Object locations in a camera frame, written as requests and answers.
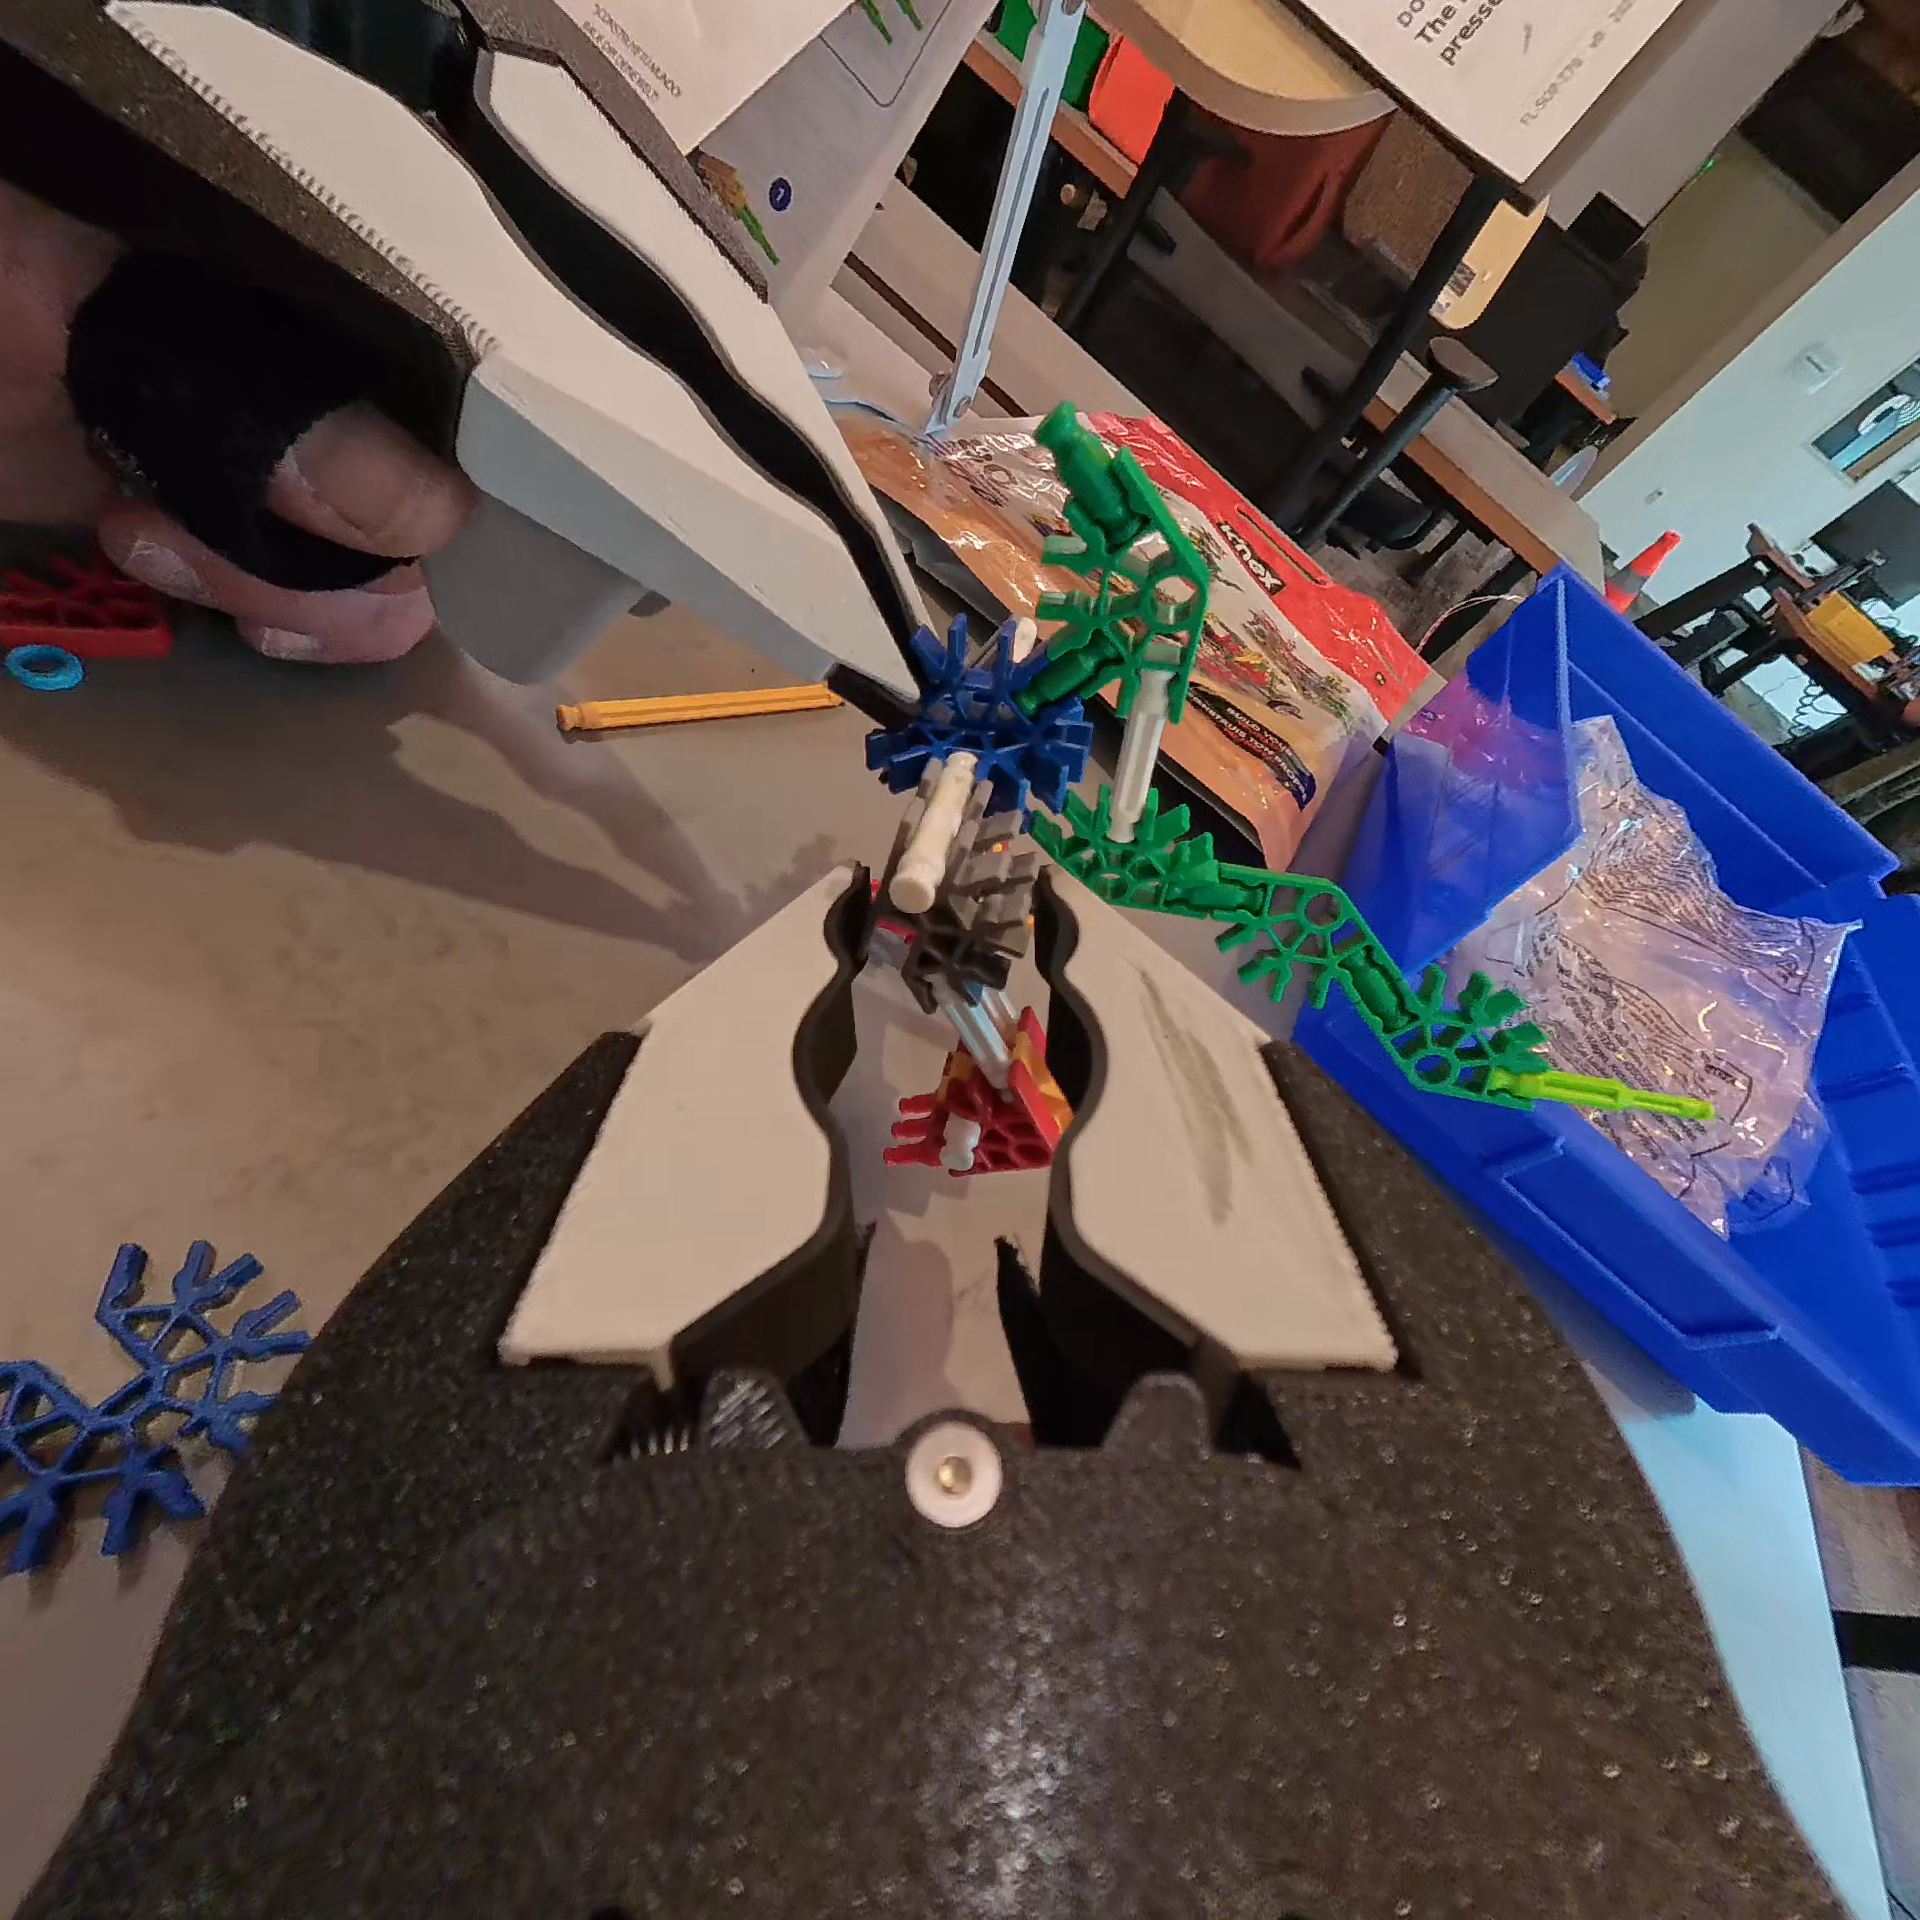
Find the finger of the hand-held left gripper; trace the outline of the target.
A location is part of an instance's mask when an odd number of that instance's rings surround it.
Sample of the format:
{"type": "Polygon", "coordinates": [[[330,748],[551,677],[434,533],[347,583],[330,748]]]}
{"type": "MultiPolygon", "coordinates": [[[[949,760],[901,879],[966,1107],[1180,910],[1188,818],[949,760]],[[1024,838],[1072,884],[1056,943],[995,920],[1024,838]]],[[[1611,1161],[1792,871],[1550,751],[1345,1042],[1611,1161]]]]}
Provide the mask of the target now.
{"type": "Polygon", "coordinates": [[[444,637],[546,681],[658,597],[788,670],[914,700],[918,593],[703,180],[649,153],[641,102],[560,10],[457,13],[417,108],[223,7],[110,9],[458,331],[451,453],[484,505],[424,563],[444,637]]]}
{"type": "Polygon", "coordinates": [[[469,475],[579,603],[685,605],[788,665],[904,665],[920,600],[788,331],[564,69],[478,62],[469,159],[529,266],[469,385],[469,475]]]}

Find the blue snowflake toy connector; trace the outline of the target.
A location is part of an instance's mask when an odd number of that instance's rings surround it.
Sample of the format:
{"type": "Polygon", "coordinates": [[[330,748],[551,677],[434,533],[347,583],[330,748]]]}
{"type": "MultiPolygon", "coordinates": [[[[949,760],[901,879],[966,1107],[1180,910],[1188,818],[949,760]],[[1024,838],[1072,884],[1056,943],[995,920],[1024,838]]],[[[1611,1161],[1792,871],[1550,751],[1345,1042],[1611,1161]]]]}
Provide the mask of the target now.
{"type": "Polygon", "coordinates": [[[98,1406],[110,1429],[146,1449],[205,1445],[238,1461],[277,1393],[248,1389],[250,1367],[292,1360],[312,1337],[291,1322],[300,1299],[282,1291],[220,1327],[217,1311],[233,1306],[265,1275],[243,1255],[217,1267],[209,1240],[195,1240],[164,1299],[148,1295],[150,1260],[125,1242],[105,1282],[97,1324],[132,1362],[132,1376],[98,1406]]]}
{"type": "Polygon", "coordinates": [[[3,1365],[4,1575],[46,1572],[81,1507],[105,1525],[100,1556],[132,1554],[153,1525],[207,1517],[178,1451],[140,1431],[156,1410],[137,1376],[89,1404],[39,1360],[3,1365]]]}

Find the red chair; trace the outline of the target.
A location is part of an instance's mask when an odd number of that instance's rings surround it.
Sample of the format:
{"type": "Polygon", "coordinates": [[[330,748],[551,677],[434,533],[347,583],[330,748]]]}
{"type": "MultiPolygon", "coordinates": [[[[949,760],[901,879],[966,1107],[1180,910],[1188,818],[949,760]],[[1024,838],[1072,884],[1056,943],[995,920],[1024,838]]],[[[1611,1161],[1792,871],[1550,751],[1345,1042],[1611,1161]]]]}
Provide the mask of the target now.
{"type": "Polygon", "coordinates": [[[1302,265],[1397,102],[1278,2],[1094,2],[1168,78],[1203,157],[1172,195],[1240,266],[1302,265]]]}

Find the framed wall picture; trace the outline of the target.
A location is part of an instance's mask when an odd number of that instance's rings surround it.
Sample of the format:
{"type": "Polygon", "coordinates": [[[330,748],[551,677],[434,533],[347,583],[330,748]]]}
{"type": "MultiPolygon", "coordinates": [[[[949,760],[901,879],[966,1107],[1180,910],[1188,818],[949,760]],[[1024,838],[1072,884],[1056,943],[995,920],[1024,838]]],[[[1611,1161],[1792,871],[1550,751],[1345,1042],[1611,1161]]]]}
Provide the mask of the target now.
{"type": "Polygon", "coordinates": [[[1813,441],[1813,453],[1849,482],[1884,469],[1919,441],[1919,361],[1813,441]]]}

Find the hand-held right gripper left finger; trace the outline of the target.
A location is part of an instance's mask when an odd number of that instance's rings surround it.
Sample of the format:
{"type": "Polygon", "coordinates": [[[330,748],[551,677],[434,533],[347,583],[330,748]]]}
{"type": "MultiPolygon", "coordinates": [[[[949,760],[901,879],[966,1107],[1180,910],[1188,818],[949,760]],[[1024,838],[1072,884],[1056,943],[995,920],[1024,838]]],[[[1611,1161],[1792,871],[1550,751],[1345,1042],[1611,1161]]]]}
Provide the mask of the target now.
{"type": "Polygon", "coordinates": [[[832,1101],[872,890],[841,865],[657,1005],[496,1345],[508,1369],[790,1383],[852,1337],[860,1235],[832,1101]]]}

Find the red toy connector piece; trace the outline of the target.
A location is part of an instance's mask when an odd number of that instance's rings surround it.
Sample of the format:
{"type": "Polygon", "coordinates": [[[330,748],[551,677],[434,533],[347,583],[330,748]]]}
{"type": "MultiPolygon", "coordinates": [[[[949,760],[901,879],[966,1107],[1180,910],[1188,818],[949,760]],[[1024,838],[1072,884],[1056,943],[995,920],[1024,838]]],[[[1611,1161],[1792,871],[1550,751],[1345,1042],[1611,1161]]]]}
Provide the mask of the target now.
{"type": "Polygon", "coordinates": [[[3,569],[3,650],[60,650],[82,663],[167,660],[177,628],[167,600],[95,551],[3,569]]]}

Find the blue plastic bin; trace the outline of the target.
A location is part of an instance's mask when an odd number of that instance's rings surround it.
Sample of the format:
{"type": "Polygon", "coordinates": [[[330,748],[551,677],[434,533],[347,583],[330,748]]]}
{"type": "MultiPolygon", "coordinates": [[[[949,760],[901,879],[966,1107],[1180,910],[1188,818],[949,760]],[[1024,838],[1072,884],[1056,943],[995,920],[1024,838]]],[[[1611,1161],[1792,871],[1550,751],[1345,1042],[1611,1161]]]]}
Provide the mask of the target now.
{"type": "Polygon", "coordinates": [[[1715,1230],[1569,1107],[1419,1091],[1330,999],[1296,1041],[1363,1108],[1720,1413],[1774,1420],[1838,1476],[1917,1485],[1917,899],[1894,855],[1557,569],[1401,734],[1346,892],[1417,975],[1572,850],[1572,728],[1608,719],[1747,917],[1840,932],[1814,1020],[1813,1164],[1715,1230]]]}

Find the white booklet stand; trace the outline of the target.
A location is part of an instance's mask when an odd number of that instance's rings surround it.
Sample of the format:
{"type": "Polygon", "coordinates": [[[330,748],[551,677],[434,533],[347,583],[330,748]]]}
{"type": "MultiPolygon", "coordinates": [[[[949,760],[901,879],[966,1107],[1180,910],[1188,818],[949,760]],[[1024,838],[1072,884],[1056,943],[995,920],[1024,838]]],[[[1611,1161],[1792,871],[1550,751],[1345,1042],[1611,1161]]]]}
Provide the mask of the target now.
{"type": "Polygon", "coordinates": [[[973,408],[986,382],[996,325],[1045,171],[1045,155],[1087,9],[1084,2],[1034,4],[1034,27],[1021,65],[1021,95],[978,250],[973,297],[953,367],[932,388],[932,406],[922,431],[928,439],[947,437],[973,408]]]}

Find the person's left hand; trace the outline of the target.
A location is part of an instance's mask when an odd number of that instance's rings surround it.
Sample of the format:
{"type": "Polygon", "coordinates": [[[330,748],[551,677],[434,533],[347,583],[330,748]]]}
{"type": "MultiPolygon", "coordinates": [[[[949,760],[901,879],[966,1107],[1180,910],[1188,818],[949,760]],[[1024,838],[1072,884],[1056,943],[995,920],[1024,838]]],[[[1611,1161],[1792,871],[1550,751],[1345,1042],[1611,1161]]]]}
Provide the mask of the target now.
{"type": "Polygon", "coordinates": [[[120,241],[3,186],[3,522],[89,534],[129,578],[228,616],[268,660],[398,660],[437,627],[420,560],[469,525],[478,492],[455,467],[371,406],[310,427],[274,469],[267,505],[327,542],[398,560],[350,591],[300,593],[247,575],[155,503],[126,497],[89,445],[65,382],[76,313],[108,277],[120,241]]]}

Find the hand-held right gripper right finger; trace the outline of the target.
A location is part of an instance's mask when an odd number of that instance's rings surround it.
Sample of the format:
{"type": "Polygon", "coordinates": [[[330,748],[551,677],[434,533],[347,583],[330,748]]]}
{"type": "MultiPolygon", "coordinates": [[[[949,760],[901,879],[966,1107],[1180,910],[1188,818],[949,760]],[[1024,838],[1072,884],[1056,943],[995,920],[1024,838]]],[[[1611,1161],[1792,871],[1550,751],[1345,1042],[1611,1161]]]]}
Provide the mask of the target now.
{"type": "Polygon", "coordinates": [[[1270,1036],[1081,880],[1050,873],[1052,1012],[1083,1023],[1048,1222],[1162,1332],[1237,1374],[1392,1374],[1398,1348],[1270,1066],[1270,1036]]]}

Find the toy instruction booklet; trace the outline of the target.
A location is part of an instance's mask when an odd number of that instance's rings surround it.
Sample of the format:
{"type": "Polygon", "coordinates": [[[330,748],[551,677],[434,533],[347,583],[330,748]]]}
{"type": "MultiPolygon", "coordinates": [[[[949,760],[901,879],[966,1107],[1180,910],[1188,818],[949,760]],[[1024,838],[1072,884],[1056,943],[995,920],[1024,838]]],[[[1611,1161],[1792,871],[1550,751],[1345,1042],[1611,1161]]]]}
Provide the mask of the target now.
{"type": "Polygon", "coordinates": [[[774,308],[811,317],[993,2],[564,2],[673,145],[737,185],[774,308]]]}

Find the orange toy packaging bag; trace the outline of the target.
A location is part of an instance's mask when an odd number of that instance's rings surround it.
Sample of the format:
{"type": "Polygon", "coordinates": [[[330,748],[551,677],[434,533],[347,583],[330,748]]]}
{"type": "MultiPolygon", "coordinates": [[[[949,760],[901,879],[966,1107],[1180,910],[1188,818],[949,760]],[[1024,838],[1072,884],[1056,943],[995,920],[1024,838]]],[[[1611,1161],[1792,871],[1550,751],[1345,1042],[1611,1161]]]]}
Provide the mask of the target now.
{"type": "MultiPolygon", "coordinates": [[[[917,563],[985,623],[1034,615],[1081,587],[1045,563],[1071,534],[1067,488],[1037,442],[1037,420],[995,418],[932,441],[876,406],[832,406],[857,467],[917,563]]],[[[1244,848],[1229,861],[1291,867],[1350,770],[1427,699],[1429,665],[1366,595],[1335,580],[1154,417],[1093,412],[1112,451],[1136,456],[1211,576],[1208,615],[1184,714],[1162,765],[1203,794],[1244,848]]]]}

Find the multicoloured construction toy model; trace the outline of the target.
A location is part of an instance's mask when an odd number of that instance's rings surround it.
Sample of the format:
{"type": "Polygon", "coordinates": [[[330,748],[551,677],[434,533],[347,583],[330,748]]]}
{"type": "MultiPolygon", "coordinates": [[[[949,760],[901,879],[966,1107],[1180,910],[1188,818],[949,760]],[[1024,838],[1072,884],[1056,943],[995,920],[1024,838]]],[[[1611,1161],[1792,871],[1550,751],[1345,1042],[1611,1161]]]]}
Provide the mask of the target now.
{"type": "Polygon", "coordinates": [[[1309,1005],[1346,997],[1404,1079],[1427,1092],[1528,1112],[1540,1103],[1704,1125],[1710,1103],[1614,1079],[1554,1070],[1526,1002],[1474,972],[1406,977],[1373,924],[1335,882],[1238,867],[1194,832],[1188,812],[1160,812],[1153,792],[1166,732],[1188,716],[1226,732],[1255,716],[1213,674],[1237,628],[1217,612],[1235,578],[1226,525],[1180,517],[1129,441],[1056,404],[1021,445],[1045,456],[1059,512],[1042,527],[1045,566],[1068,573],[1032,616],[973,641],[959,616],[947,638],[914,637],[922,674],[917,716],[868,736],[868,763],[895,792],[920,788],[955,757],[993,817],[1102,900],[1221,926],[1221,950],[1250,949],[1244,982],[1283,999],[1309,980],[1309,1005]]]}

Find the white printed paper sheet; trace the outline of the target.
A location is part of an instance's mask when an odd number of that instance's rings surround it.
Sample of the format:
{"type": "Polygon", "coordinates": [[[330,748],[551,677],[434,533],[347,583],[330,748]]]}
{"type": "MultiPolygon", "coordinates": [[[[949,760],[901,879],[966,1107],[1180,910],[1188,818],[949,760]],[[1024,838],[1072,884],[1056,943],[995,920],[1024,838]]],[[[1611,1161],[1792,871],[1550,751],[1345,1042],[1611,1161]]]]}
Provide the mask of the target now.
{"type": "Polygon", "coordinates": [[[1476,165],[1533,180],[1677,2],[1300,2],[1300,17],[1476,165]]]}

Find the yellow plastic toy rod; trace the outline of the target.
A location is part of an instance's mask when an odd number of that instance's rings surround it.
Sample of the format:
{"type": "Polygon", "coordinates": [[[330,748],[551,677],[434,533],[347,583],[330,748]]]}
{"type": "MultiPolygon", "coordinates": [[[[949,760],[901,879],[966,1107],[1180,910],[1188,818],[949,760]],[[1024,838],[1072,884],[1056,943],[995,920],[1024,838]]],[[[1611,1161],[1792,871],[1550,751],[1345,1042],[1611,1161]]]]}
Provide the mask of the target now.
{"type": "Polygon", "coordinates": [[[582,700],[555,708],[556,731],[566,741],[601,741],[661,728],[772,719],[842,708],[846,703],[829,684],[750,687],[657,694],[647,699],[582,700]]]}

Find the clear plastic bag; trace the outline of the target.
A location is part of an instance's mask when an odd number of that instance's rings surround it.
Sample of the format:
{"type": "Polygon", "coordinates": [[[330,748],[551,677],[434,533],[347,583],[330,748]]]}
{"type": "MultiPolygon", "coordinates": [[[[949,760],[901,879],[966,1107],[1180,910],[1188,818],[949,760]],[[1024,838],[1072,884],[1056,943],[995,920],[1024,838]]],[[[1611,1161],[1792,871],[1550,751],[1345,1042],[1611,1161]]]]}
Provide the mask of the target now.
{"type": "Polygon", "coordinates": [[[1550,1069],[1709,1103],[1587,1122],[1718,1237],[1780,1230],[1829,1141],[1813,1065],[1850,929],[1738,905],[1613,716],[1570,727],[1570,770],[1578,838],[1452,949],[1448,984],[1518,994],[1550,1069]]]}

